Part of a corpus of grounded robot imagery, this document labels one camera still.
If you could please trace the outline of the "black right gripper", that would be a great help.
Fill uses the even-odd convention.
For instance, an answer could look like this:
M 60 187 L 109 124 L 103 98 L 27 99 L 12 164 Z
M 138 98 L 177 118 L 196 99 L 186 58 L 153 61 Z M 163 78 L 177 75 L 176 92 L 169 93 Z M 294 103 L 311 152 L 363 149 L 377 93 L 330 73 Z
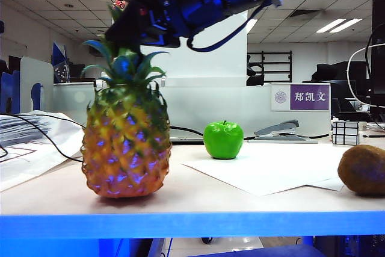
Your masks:
M 141 32 L 140 2 L 130 0 L 122 10 L 116 5 L 108 9 L 113 24 L 105 32 L 105 40 L 118 48 L 129 48 L 141 54 L 140 46 L 179 47 L 180 37 L 189 37 L 191 29 L 185 22 L 177 0 L 158 0 L 157 8 L 149 9 L 149 23 Z

